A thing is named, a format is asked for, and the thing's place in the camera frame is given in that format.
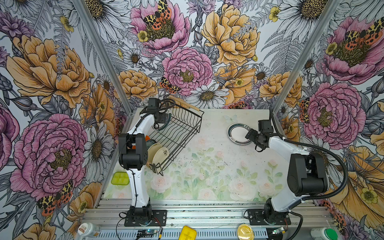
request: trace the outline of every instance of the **plate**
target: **plate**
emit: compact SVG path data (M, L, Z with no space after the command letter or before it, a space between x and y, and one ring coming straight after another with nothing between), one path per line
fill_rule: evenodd
M228 128L228 137L234 144L246 146L252 141L245 138L245 135L251 128L242 123L235 123Z
M148 161L147 161L147 167L149 167L149 165L152 163L153 161L153 157L155 156L155 154L157 153L157 151L162 148L163 146L161 146L160 143L155 143L153 144L149 149L148 149Z
M161 164L169 156L169 150L166 147L160 148L153 158L152 164Z

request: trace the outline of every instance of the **wire dish rack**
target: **wire dish rack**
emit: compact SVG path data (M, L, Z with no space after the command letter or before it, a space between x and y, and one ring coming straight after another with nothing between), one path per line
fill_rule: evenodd
M200 132L203 111L194 111L178 104L167 111L171 113L168 125L159 131L152 132L149 137L169 150L169 156L162 162L150 164L150 169L161 176L163 171L175 160L180 151Z

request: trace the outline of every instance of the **yellow lid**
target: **yellow lid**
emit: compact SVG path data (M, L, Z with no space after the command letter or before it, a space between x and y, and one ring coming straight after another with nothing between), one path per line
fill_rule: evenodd
M240 240L253 240L255 235L253 234L253 230L249 225L242 224L237 229L237 237Z
M129 177L127 172L115 172L112 177L111 183L113 185L128 185Z
M188 226L184 226L183 230L181 230L179 240L195 240L197 236L197 232L195 229L190 228Z

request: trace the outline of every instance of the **metal frame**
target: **metal frame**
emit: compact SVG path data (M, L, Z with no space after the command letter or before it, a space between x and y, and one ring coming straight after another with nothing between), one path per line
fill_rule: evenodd
M315 28L313 29L312 33L308 37L308 41L305 43L305 46L301 51L297 62L293 66L293 69L289 74L286 84L284 85L283 89L281 90L281 93L279 94L279 96L276 99L276 102L273 105L274 115L276 115L281 104L283 104L285 98L288 96L288 93L293 87L294 83L296 82L296 79L298 78L301 72L301 69L303 68L304 64L308 60L312 49L315 47L317 40L322 35L325 27L329 24L329 21L331 17L334 15L334 13L336 12L336 9L340 4L340 2L341 0L329 0L325 5L323 13L320 15L320 18Z
M84 0L75 0L72 1L74 7L76 8L78 15L81 19L82 24L85 27L85 30L87 32L87 35L89 36L89 40L92 41L92 43L95 46L95 49L97 50L100 58L103 60L103 64L105 69L107 70L107 73L109 77L111 78L112 84L116 89L116 92L118 93L121 103L124 106L124 109L126 113L128 114L128 117L132 115L133 108L131 104L128 101L128 98L126 97L125 91L123 90L121 83L117 77L115 68L112 65L112 61L109 58L109 55L107 53L107 50L105 49L105 46L103 44L103 40L101 39L101 36L99 34L99 30L96 28L93 18L91 14L89 13L88 7Z

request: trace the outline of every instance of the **table surface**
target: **table surface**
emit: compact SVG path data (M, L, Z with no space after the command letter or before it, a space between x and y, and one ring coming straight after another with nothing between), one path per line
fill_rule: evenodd
M164 176L145 167L151 199L264 202L286 187L288 162L277 152L266 149L259 153L253 143L238 146L227 136L228 127L234 123L257 129L258 120L268 119L269 110L204 109L204 112L200 133L179 153ZM125 170L117 162L114 172L118 171ZM107 181L103 198L131 198L130 185L112 185L110 179Z

